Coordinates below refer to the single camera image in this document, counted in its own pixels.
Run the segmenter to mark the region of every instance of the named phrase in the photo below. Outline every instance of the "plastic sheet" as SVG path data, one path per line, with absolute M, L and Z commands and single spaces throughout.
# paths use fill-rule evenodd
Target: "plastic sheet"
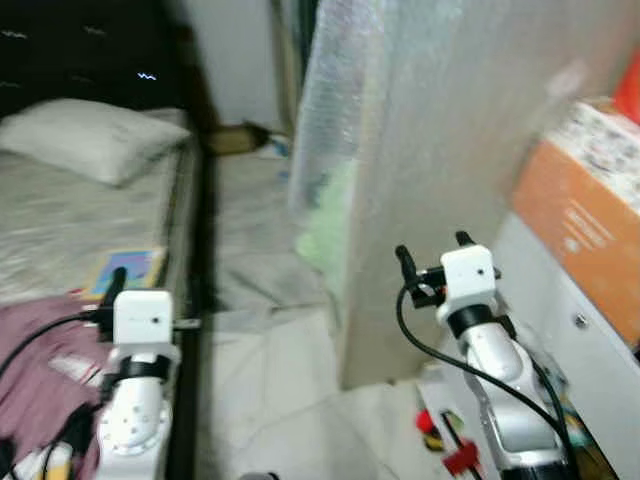
M 456 229 L 490 244 L 527 148 L 573 99 L 611 92 L 637 25 L 636 0 L 321 4 L 290 206 L 312 218 L 337 167 L 354 163 L 348 218 L 333 234 L 347 247 L 324 262 L 343 270 L 344 385 L 409 375 L 424 360 L 393 319 L 395 245 L 430 265 Z M 438 335 L 431 319 L 410 319 L 427 341 Z

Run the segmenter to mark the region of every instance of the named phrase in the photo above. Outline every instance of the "tissue box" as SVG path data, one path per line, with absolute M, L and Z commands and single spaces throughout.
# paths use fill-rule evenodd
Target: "tissue box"
M 625 342 L 636 347 L 640 128 L 608 100 L 576 104 L 534 151 L 513 205 Z

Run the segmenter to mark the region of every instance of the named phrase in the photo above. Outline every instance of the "pink blanket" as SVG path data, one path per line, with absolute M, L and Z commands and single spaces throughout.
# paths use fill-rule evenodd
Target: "pink blanket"
M 77 313 L 80 308 L 81 304 L 67 297 L 0 307 L 0 362 L 36 329 Z M 14 462 L 51 443 L 65 420 L 81 404 L 98 403 L 97 389 L 78 383 L 49 366 L 54 357 L 69 354 L 104 365 L 110 347 L 97 341 L 97 329 L 80 322 L 54 328 L 34 340 L 0 378 L 0 438 L 13 440 L 16 446 Z M 97 459 L 98 448 L 94 440 L 79 472 L 81 479 L 91 477 Z

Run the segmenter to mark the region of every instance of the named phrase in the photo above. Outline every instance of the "pillow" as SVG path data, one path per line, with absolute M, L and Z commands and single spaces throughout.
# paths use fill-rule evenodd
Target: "pillow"
M 59 99 L 0 123 L 0 150 L 118 186 L 187 136 L 183 128 L 133 110 Z

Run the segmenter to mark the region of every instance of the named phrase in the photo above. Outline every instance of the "white wall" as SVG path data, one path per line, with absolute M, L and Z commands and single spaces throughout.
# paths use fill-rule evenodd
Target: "white wall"
M 282 129 L 268 0 L 174 0 L 200 50 L 209 92 L 224 125 L 251 121 Z

